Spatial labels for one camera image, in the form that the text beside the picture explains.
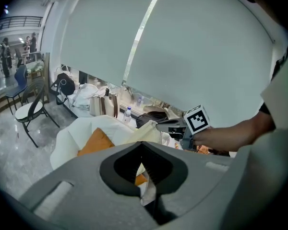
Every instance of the black bag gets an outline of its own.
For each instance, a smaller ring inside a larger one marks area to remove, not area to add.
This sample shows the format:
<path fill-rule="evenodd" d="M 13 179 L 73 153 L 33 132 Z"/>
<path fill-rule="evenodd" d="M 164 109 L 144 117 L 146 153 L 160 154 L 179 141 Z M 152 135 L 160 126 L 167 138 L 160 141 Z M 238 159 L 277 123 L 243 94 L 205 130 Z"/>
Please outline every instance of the black bag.
<path fill-rule="evenodd" d="M 66 73 L 60 73 L 57 76 L 57 80 L 55 80 L 55 82 L 51 85 L 51 87 L 52 86 L 57 87 L 56 95 L 59 95 L 61 92 L 65 96 L 67 96 L 67 95 L 73 94 L 75 91 L 75 83 L 73 82 L 73 80 L 69 76 L 67 76 Z M 56 98 L 56 99 L 57 99 L 57 104 L 62 105 L 67 100 L 67 97 L 65 98 L 65 100 L 63 102 L 60 102 L 58 100 L 58 98 Z"/>
<path fill-rule="evenodd" d="M 154 120 L 157 123 L 168 120 L 168 116 L 165 112 L 149 112 L 149 113 L 144 113 L 141 116 L 138 116 L 137 119 L 135 120 L 136 122 L 136 127 L 140 128 L 144 124 L 146 124 L 149 120 Z"/>

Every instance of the person standing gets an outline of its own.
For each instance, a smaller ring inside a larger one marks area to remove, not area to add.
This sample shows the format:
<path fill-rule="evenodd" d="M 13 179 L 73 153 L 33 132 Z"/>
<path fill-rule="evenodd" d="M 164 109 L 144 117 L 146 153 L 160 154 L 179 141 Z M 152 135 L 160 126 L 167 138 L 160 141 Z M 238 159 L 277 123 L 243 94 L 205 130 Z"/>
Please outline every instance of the person standing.
<path fill-rule="evenodd" d="M 23 45 L 24 51 L 25 51 L 26 53 L 29 53 L 30 44 L 31 44 L 31 42 L 30 42 L 30 36 L 27 36 L 26 41 L 25 41 L 25 43 L 24 43 L 24 45 Z"/>
<path fill-rule="evenodd" d="M 36 37 L 35 37 L 35 33 L 32 33 L 32 38 L 31 38 L 31 43 L 30 43 L 30 53 L 35 53 L 36 52 Z M 32 61 L 35 61 L 35 54 L 30 55 L 30 58 L 32 59 Z"/>
<path fill-rule="evenodd" d="M 11 58 L 9 40 L 7 37 L 5 37 L 2 42 L 1 56 L 2 56 L 3 73 L 4 73 L 4 76 L 8 78 L 10 76 L 9 68 L 12 67 L 12 58 Z"/>

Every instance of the railing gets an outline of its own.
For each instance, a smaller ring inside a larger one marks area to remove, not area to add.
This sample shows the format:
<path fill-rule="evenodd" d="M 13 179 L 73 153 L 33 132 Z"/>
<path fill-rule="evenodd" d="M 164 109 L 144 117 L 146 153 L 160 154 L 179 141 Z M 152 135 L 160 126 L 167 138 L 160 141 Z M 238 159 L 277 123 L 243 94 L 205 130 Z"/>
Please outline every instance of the railing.
<path fill-rule="evenodd" d="M 43 17 L 37 16 L 12 16 L 0 19 L 0 30 L 23 27 L 23 26 L 40 26 Z"/>

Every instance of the human arm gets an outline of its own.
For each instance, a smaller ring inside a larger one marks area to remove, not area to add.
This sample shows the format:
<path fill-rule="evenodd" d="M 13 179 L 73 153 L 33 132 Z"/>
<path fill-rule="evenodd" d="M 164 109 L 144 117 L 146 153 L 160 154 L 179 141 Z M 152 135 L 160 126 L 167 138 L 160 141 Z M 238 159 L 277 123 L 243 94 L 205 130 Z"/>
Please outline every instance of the human arm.
<path fill-rule="evenodd" d="M 206 129 L 194 135 L 195 145 L 221 151 L 238 151 L 252 144 L 259 136 L 275 129 L 271 115 L 259 111 L 251 119 L 227 128 Z"/>

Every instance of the bag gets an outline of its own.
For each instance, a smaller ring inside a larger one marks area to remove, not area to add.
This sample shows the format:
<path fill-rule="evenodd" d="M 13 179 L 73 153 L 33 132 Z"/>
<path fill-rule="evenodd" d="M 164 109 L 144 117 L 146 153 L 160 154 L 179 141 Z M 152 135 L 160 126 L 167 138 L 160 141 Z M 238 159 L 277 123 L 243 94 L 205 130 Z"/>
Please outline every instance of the bag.
<path fill-rule="evenodd" d="M 56 98 L 58 105 L 62 105 L 67 100 L 67 95 L 71 95 L 75 91 L 75 83 L 65 73 L 59 74 L 57 76 L 57 80 L 55 80 L 55 82 L 51 85 L 51 87 L 52 86 L 57 87 L 57 89 L 56 89 L 57 95 L 63 93 L 66 96 L 65 100 L 63 102 L 59 102 L 58 98 Z"/>
<path fill-rule="evenodd" d="M 79 88 L 80 84 L 79 84 L 78 80 L 75 80 L 75 79 L 73 78 L 73 74 L 68 70 L 68 67 L 67 67 L 66 65 L 63 65 L 63 66 L 61 66 L 61 67 L 57 67 L 57 68 L 56 68 L 56 70 L 54 71 L 54 77 L 55 77 L 55 79 L 58 78 L 58 75 L 60 75 L 61 73 L 65 73 L 71 80 L 74 81 L 74 83 L 75 83 L 75 88 L 77 88 L 77 89 Z"/>
<path fill-rule="evenodd" d="M 135 120 L 136 122 L 136 127 L 140 128 L 144 124 L 146 124 L 149 120 L 154 120 L 157 123 L 168 120 L 168 116 L 165 112 L 149 112 L 149 113 L 144 113 L 141 116 L 138 116 L 137 119 Z"/>
<path fill-rule="evenodd" d="M 108 115 L 117 118 L 118 116 L 118 95 L 108 93 L 103 97 L 95 96 L 90 99 L 90 115 Z"/>
<path fill-rule="evenodd" d="M 54 71 L 54 77 L 58 78 L 58 75 L 60 75 L 61 73 L 65 73 L 67 76 L 69 76 L 71 79 L 73 79 L 73 75 L 71 74 L 70 71 L 68 71 L 68 67 L 67 66 L 61 66 L 61 67 L 57 67 L 56 70 Z"/>

